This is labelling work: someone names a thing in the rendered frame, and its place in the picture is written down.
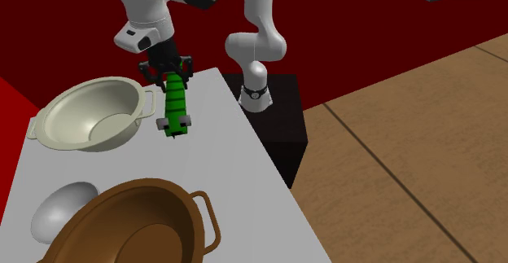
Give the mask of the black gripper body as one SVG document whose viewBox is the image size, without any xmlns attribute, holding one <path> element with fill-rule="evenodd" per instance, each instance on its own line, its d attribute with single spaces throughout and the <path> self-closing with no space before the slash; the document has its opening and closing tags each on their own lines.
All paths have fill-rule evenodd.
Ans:
<svg viewBox="0 0 508 263">
<path fill-rule="evenodd" d="M 147 50 L 149 65 L 157 72 L 176 72 L 181 66 L 181 57 L 173 37 L 159 42 Z"/>
</svg>

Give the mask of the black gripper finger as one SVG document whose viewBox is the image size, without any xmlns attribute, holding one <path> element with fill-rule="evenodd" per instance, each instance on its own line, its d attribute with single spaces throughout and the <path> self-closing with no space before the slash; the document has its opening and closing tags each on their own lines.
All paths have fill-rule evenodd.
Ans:
<svg viewBox="0 0 508 263">
<path fill-rule="evenodd" d="M 190 55 L 182 55 L 180 57 L 180 64 L 178 66 L 179 76 L 182 79 L 182 84 L 185 90 L 188 89 L 188 81 L 193 77 L 193 58 Z"/>
<path fill-rule="evenodd" d="M 139 62 L 138 70 L 146 81 L 160 87 L 163 93 L 166 92 L 166 86 L 163 80 L 163 73 L 157 68 L 152 68 L 148 61 Z"/>
</svg>

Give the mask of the cream two-handled pot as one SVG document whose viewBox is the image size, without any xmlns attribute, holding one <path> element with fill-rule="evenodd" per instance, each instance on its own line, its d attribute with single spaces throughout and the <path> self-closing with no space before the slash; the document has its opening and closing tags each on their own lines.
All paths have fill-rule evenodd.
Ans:
<svg viewBox="0 0 508 263">
<path fill-rule="evenodd" d="M 26 138 L 57 151 L 110 151 L 156 110 L 156 92 L 126 77 L 100 77 L 65 90 L 41 109 Z"/>
</svg>

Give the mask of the grey egg-shaped object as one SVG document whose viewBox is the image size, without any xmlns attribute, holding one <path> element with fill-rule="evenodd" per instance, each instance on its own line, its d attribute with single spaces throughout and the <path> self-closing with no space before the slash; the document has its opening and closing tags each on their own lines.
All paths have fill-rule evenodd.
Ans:
<svg viewBox="0 0 508 263">
<path fill-rule="evenodd" d="M 68 221 L 93 198 L 99 190 L 89 182 L 73 182 L 50 194 L 37 208 L 30 231 L 39 243 L 51 244 Z"/>
</svg>

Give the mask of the brown two-handled pot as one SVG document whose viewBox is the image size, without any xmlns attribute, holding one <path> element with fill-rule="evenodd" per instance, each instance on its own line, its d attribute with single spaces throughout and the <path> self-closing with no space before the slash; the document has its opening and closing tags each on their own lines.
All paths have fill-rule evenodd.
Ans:
<svg viewBox="0 0 508 263">
<path fill-rule="evenodd" d="M 38 263 L 203 263 L 220 242 L 205 192 L 141 178 L 82 207 Z"/>
</svg>

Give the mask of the black robot stand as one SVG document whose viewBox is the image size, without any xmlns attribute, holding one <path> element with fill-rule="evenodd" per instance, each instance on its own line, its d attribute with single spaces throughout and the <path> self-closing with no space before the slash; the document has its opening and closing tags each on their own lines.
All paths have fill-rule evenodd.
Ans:
<svg viewBox="0 0 508 263">
<path fill-rule="evenodd" d="M 308 145 L 297 77 L 272 74 L 268 76 L 268 87 L 273 104 L 263 112 L 243 113 L 291 188 Z"/>
</svg>

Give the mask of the green caterpillar toy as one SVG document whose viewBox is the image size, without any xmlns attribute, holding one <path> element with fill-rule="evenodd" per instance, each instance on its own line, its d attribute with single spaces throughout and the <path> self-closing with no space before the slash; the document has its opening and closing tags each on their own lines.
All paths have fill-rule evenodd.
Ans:
<svg viewBox="0 0 508 263">
<path fill-rule="evenodd" d="M 163 130 L 167 137 L 175 138 L 187 134 L 191 126 L 191 116 L 186 113 L 186 90 L 182 79 L 176 72 L 164 72 L 166 86 L 164 116 L 156 120 L 158 130 Z"/>
</svg>

